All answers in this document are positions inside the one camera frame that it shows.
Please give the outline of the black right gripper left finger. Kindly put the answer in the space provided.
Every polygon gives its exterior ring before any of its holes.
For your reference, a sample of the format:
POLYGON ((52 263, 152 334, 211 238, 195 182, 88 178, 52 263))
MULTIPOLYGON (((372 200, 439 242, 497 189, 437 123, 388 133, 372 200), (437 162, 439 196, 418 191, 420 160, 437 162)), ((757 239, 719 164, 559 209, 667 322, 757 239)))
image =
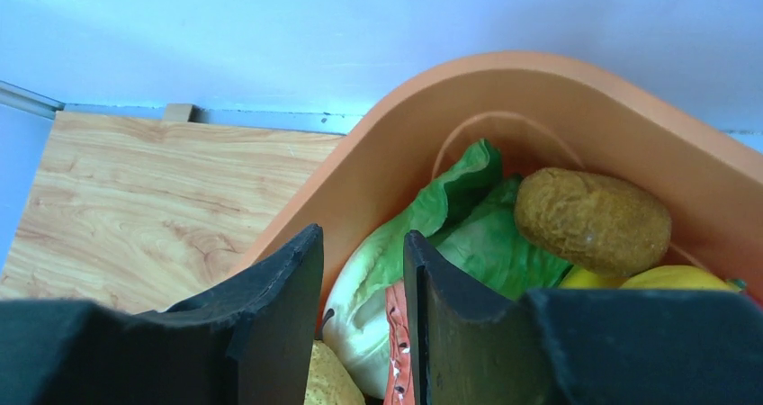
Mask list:
POLYGON ((164 311, 89 300, 1 304, 4 404, 300 404, 324 266, 309 225, 164 311))

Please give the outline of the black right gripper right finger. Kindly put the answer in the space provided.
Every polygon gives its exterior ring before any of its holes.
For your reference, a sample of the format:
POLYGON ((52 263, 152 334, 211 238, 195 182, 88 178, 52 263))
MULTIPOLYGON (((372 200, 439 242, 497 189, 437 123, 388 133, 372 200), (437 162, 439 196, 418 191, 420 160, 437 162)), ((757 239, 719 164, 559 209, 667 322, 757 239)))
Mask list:
POLYGON ((536 288, 511 301, 404 240, 419 404, 759 404, 762 311, 734 292, 536 288))

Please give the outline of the green toy lettuce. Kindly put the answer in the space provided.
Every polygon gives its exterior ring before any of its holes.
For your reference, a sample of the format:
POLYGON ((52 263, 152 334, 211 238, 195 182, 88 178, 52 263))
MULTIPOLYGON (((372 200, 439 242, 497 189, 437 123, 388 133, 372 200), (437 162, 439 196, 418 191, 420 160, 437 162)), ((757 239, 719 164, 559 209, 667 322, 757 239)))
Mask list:
POLYGON ((497 148, 481 139, 374 230, 347 259, 328 295, 323 340, 362 393, 383 402, 390 365, 385 290, 403 281, 403 243, 419 231, 448 261, 500 295, 556 287, 571 264, 530 243, 515 224, 524 178, 504 175, 497 148))

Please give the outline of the orange plastic basket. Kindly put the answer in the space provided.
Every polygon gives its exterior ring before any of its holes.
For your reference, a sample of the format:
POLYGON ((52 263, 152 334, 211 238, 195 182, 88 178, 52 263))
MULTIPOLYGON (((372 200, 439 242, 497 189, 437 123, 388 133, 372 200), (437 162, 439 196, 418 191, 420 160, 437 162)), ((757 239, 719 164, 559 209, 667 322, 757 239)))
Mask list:
POLYGON ((379 225, 473 141, 508 172, 585 169, 657 195, 673 219, 670 258, 740 279, 762 297, 762 156, 619 76, 562 56, 459 58, 381 99, 256 238, 237 270, 311 223, 324 230, 323 286, 379 225))

